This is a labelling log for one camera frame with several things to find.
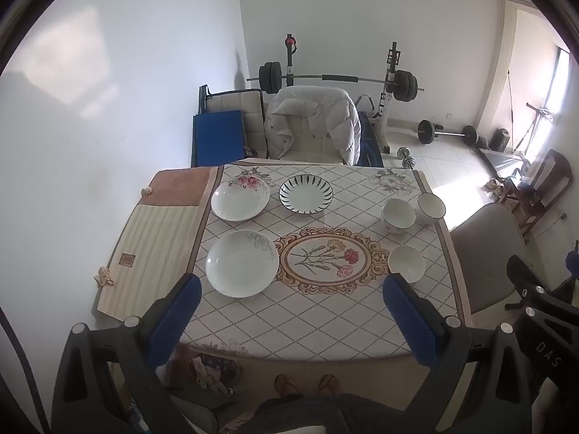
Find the patterned floral tablecloth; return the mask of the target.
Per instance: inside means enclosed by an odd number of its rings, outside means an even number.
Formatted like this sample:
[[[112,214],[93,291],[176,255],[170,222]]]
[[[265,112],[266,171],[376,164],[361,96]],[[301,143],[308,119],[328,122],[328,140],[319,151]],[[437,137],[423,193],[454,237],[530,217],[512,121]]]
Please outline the patterned floral tablecloth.
[[[260,165],[272,195],[244,228],[276,245],[280,266],[259,294],[237,299],[209,283],[183,341],[202,351],[285,361],[350,361],[407,353],[407,344],[382,296],[390,253],[417,250],[424,275],[414,284],[442,315],[468,318],[461,270],[451,261],[443,222],[419,220],[407,231],[388,231],[381,219],[390,199],[415,204],[430,186],[418,170],[330,165]],[[295,214],[278,191],[291,177],[312,174],[334,197],[318,214]]]

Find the dark wooden chair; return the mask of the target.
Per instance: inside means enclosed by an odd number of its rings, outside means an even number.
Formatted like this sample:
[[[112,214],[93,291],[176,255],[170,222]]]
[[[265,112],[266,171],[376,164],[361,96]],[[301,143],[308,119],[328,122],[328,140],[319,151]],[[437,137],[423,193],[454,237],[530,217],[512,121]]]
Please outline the dark wooden chair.
[[[507,177],[496,199],[502,205],[512,204],[511,213],[524,238],[574,183],[569,160],[554,149],[547,151],[532,167],[534,171],[530,177]]]

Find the chrome dumbbell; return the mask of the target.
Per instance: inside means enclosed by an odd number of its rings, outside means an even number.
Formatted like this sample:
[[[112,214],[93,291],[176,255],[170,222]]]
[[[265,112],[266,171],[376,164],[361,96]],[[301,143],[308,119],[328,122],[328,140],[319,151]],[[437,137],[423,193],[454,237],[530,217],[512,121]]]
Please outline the chrome dumbbell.
[[[399,147],[397,150],[397,159],[400,160],[401,165],[406,170],[414,170],[416,166],[416,160],[411,155],[410,150],[407,147]]]

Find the beige upholstered chair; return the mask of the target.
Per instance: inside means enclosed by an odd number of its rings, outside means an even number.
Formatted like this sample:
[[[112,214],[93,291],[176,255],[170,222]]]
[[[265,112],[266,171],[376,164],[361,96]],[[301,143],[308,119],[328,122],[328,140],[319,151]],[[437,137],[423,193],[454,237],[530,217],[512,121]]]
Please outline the beige upholstered chair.
[[[451,231],[472,314],[492,307],[514,292],[506,274],[509,258],[526,258],[524,239],[512,212],[487,204]]]

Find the blue black weight bench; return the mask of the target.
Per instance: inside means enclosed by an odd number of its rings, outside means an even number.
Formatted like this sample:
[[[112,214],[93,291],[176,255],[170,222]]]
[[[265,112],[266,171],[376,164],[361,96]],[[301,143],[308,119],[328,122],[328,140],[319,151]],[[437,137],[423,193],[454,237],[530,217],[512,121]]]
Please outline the blue black weight bench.
[[[360,156],[357,162],[358,167],[380,167],[384,166],[382,153],[372,123],[366,113],[358,113],[361,123]]]

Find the white plate pink roses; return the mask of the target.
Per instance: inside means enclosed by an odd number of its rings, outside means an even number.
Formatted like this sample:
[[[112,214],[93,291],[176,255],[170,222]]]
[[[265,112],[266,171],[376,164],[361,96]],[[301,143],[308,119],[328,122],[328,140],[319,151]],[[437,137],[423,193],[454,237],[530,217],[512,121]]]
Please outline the white plate pink roses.
[[[224,181],[211,197],[211,209],[223,221],[243,222],[257,217],[270,199],[270,187],[257,175],[238,175]]]

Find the blue folded mat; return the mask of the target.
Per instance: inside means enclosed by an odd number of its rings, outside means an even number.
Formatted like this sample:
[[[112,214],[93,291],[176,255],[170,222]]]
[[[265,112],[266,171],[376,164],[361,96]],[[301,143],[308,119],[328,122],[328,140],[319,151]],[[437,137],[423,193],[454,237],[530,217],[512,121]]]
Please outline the blue folded mat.
[[[193,167],[219,167],[245,157],[240,111],[198,114],[193,118]]]

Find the cream side chair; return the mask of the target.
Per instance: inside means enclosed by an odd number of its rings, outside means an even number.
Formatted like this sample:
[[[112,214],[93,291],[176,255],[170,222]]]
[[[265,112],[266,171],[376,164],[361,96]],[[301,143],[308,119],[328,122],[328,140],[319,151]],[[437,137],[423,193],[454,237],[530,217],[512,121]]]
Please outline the cream side chair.
[[[244,141],[246,157],[268,157],[264,99],[260,89],[212,93],[207,84],[201,85],[198,90],[198,113],[217,120],[219,133],[231,130]]]

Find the beige brown striped cloth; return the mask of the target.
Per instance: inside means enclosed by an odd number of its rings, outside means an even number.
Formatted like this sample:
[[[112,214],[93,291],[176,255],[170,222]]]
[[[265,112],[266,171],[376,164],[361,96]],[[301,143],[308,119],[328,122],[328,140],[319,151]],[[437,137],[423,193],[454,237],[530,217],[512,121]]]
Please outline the beige brown striped cloth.
[[[160,170],[132,211],[107,264],[112,282],[97,311],[120,322],[142,316],[192,273],[223,167]]]

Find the black barbell on floor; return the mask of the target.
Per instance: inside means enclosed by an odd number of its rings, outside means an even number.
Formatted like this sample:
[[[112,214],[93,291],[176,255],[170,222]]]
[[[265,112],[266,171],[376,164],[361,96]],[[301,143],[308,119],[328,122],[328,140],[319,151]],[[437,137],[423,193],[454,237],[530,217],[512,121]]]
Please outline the black barbell on floor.
[[[467,125],[462,131],[445,130],[440,124],[434,124],[430,120],[421,120],[418,123],[417,136],[423,145],[432,144],[440,136],[458,137],[468,147],[473,147],[478,141],[478,133],[475,127]]]

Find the black trash bin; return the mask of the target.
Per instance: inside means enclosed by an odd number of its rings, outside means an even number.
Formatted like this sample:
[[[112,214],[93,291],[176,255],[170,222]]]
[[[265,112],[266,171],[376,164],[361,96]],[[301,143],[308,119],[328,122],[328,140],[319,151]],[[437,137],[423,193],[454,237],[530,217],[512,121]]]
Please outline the black trash bin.
[[[504,152],[510,141],[510,133],[506,128],[498,128],[489,142],[489,148],[496,152]]]

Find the right sandal foot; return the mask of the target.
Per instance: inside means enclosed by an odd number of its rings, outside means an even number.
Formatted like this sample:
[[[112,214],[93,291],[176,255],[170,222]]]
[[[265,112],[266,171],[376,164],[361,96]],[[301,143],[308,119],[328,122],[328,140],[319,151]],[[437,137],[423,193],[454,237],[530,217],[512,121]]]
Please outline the right sandal foot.
[[[322,377],[318,387],[318,395],[335,397],[341,393],[339,380],[332,374],[326,374]]]

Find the left sandal foot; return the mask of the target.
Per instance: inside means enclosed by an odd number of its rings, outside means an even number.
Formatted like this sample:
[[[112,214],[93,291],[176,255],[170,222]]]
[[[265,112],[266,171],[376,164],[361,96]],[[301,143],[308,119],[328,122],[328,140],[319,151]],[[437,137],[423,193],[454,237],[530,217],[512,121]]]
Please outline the left sandal foot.
[[[300,394],[291,376],[286,374],[279,374],[275,378],[274,388],[281,398]]]

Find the blue striped white plate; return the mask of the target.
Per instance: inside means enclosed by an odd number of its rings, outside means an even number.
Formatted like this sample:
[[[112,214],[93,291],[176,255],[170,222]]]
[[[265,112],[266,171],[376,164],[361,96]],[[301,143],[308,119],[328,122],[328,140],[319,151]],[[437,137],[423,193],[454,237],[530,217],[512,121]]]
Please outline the blue striped white plate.
[[[332,203],[334,191],[324,178],[298,174],[286,180],[279,190],[282,205],[295,214],[317,214]]]

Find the barbell on rack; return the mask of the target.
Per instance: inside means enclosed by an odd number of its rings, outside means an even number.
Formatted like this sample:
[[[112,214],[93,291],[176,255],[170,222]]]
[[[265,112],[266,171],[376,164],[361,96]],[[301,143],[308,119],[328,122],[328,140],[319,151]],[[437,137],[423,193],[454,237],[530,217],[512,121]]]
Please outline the barbell on rack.
[[[418,92],[423,91],[423,88],[418,85],[416,76],[401,69],[394,73],[387,73],[384,80],[374,80],[373,78],[334,75],[333,73],[324,73],[323,75],[284,75],[279,62],[267,62],[259,68],[258,76],[247,79],[247,81],[257,81],[260,89],[267,94],[276,94],[282,89],[284,81],[294,82],[295,80],[375,83],[382,85],[386,89],[386,93],[393,94],[394,99],[400,102],[413,101]]]

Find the white puffer jacket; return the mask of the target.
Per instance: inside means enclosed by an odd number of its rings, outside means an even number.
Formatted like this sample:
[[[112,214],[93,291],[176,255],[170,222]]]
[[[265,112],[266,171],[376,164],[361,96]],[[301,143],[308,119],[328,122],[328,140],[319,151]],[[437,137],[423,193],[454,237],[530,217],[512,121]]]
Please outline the white puffer jacket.
[[[280,90],[270,101],[269,116],[305,116],[314,134],[328,134],[343,163],[355,166],[360,156],[361,123],[353,100],[341,88],[297,85]]]

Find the plain white small bowl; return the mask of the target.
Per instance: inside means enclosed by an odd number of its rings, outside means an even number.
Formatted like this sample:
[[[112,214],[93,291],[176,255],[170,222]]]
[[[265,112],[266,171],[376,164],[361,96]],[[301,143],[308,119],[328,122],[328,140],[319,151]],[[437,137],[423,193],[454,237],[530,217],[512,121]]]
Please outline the plain white small bowl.
[[[408,283],[418,282],[424,275],[426,264],[422,254],[410,246],[398,246],[388,258],[391,273],[399,273]]]

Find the sandal foot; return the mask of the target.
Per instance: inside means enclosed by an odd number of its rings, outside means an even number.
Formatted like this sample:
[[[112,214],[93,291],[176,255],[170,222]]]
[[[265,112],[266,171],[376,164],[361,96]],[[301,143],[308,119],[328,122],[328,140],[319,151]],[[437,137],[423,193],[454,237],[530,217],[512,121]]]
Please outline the sandal foot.
[[[300,394],[291,376],[286,374],[279,374],[275,378],[274,388],[281,398]]]
[[[318,395],[335,397],[341,393],[339,380],[332,374],[326,374],[322,377],[318,387]]]

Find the white bowl blue pattern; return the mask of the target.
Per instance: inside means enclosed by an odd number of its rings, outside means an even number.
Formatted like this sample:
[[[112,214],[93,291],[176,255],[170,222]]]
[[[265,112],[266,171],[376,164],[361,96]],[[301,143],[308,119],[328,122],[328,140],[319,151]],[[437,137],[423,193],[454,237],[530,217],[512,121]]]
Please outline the white bowl blue pattern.
[[[416,213],[404,200],[389,199],[382,208],[382,221],[391,233],[401,233],[415,224]]]

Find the cream padded chair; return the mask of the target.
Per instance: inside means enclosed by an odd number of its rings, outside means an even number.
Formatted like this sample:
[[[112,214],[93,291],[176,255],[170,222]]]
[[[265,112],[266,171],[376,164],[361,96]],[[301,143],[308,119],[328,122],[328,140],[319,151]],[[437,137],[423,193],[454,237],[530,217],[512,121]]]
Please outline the cream padded chair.
[[[343,163],[328,134],[314,134],[305,116],[269,116],[264,126],[271,159],[306,163]]]

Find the white bowl black rim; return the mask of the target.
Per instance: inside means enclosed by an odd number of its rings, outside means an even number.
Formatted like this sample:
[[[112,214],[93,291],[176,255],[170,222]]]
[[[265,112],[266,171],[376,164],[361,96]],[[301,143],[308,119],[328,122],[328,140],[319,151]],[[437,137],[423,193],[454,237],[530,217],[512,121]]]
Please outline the white bowl black rim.
[[[422,193],[417,198],[416,218],[421,224],[435,224],[447,213],[444,202],[433,193]]]

